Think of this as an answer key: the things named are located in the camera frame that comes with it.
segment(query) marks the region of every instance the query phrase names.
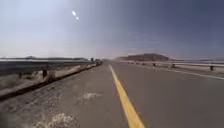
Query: yellow center line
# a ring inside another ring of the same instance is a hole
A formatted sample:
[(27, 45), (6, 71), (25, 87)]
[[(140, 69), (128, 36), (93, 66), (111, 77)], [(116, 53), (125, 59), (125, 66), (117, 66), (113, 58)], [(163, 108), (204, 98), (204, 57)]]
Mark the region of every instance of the yellow center line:
[(126, 118), (128, 120), (128, 125), (130, 128), (145, 128), (144, 124), (142, 123), (141, 119), (139, 118), (137, 112), (135, 111), (133, 105), (131, 104), (124, 88), (121, 85), (121, 82), (119, 81), (117, 75), (115, 74), (113, 68), (111, 66), (110, 70), (112, 72), (114, 82), (120, 97), (120, 101), (122, 104), (122, 107), (124, 109)]

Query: road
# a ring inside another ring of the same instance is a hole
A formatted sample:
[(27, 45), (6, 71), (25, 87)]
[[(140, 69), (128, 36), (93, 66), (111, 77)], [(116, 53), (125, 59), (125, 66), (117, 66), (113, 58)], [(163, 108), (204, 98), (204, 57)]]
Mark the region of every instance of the road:
[(9, 127), (222, 128), (223, 92), (221, 75), (105, 62), (0, 110)]

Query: guardrail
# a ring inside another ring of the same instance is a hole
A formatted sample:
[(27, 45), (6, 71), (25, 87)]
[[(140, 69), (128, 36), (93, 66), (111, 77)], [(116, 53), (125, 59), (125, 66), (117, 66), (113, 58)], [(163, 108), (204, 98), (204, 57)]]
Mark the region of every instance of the guardrail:
[(53, 70), (59, 67), (78, 66), (99, 64), (97, 61), (83, 60), (0, 60), (0, 76), (9, 74), (21, 74), (34, 71), (43, 71), (43, 76), (47, 75), (48, 70)]
[(171, 68), (175, 68), (178, 65), (184, 66), (199, 66), (199, 67), (208, 67), (210, 71), (214, 71), (215, 67), (224, 68), (223, 61), (123, 61), (133, 64), (141, 64), (141, 65), (148, 65), (151, 64), (152, 66), (158, 65), (166, 65)]

